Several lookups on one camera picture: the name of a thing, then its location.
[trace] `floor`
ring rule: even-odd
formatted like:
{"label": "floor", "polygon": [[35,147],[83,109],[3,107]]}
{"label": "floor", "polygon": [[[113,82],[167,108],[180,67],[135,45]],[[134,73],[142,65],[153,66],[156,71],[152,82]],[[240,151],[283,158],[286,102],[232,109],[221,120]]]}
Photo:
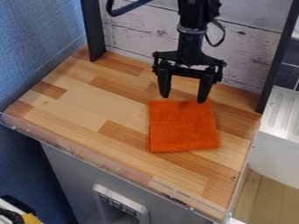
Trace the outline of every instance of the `floor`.
{"label": "floor", "polygon": [[299,190],[249,170],[233,216],[246,224],[298,224]]}

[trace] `wooden surface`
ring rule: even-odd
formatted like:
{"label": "wooden surface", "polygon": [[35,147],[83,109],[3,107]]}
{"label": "wooden surface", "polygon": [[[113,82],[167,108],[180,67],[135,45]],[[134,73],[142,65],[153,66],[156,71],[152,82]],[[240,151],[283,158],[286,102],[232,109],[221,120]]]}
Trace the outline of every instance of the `wooden surface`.
{"label": "wooden surface", "polygon": [[[204,51],[227,62],[223,80],[226,85],[260,93],[291,0],[225,0],[221,3],[219,19],[226,27],[226,41],[217,48],[204,41]],[[109,51],[151,62],[154,51],[177,49],[177,0],[154,0],[120,17],[108,16],[105,1],[101,4]],[[213,42],[221,35],[214,25],[210,25],[208,33]]]}
{"label": "wooden surface", "polygon": [[297,224],[298,207],[299,189],[250,170],[233,217],[246,224]]}
{"label": "wooden surface", "polygon": [[[173,195],[175,189],[177,199],[222,220],[259,124],[260,116],[254,113],[258,95],[224,85],[213,87],[210,97],[220,149],[151,154],[148,103],[160,96],[149,64],[111,52],[95,63],[87,58],[83,47],[5,114],[29,123],[27,131],[32,135],[86,161],[109,166],[161,193]],[[172,87],[170,99],[196,99],[197,80],[177,77]],[[114,163],[103,164],[100,157]]]}

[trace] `black cable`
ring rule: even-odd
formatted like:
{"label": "black cable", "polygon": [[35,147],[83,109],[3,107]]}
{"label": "black cable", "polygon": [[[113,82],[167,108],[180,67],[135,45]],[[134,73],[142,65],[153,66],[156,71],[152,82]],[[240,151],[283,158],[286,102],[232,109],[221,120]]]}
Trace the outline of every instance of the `black cable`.
{"label": "black cable", "polygon": [[211,42],[209,36],[207,35],[207,33],[205,33],[205,39],[206,39],[206,41],[208,42],[208,44],[210,46],[217,47],[217,46],[220,46],[223,43],[223,41],[225,41],[225,39],[226,39],[226,28],[220,22],[218,22],[215,19],[212,20],[212,24],[216,25],[223,32],[222,38],[219,42],[217,42],[216,44],[213,44]]}
{"label": "black cable", "polygon": [[129,11],[132,11],[134,10],[135,8],[138,8],[139,6],[142,6],[146,3],[149,3],[151,2],[152,0],[139,0],[139,1],[136,1],[136,2],[133,2],[133,3],[130,3],[126,6],[123,6],[121,7],[120,9],[117,9],[117,10],[113,10],[113,5],[115,3],[115,0],[107,0],[107,4],[106,4],[106,10],[108,12],[108,14],[111,16],[111,17],[118,17],[122,14],[125,14]]}

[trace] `yellow object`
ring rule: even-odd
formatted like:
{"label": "yellow object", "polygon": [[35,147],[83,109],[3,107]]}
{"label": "yellow object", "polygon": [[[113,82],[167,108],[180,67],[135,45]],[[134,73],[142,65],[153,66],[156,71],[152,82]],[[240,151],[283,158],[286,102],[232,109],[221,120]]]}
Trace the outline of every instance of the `yellow object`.
{"label": "yellow object", "polygon": [[40,224],[42,223],[37,217],[31,213],[26,213],[22,215],[25,224]]}

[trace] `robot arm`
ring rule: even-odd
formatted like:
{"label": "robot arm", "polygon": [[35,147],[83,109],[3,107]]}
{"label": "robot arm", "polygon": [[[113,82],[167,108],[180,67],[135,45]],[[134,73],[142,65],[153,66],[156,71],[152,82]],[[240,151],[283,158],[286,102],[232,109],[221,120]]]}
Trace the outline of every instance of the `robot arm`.
{"label": "robot arm", "polygon": [[[111,16],[120,16],[151,0],[139,0],[119,10],[112,10],[114,0],[108,0],[107,11]],[[205,102],[212,84],[222,80],[225,61],[207,56],[202,51],[204,37],[211,46],[219,46],[225,39],[224,26],[216,21],[221,3],[219,0],[178,0],[180,22],[177,26],[179,39],[176,51],[154,52],[153,72],[157,75],[159,91],[162,97],[170,94],[172,75],[200,79],[198,103]],[[217,44],[212,44],[207,36],[207,25],[213,23],[223,37]],[[205,66],[205,70],[191,68]]]}

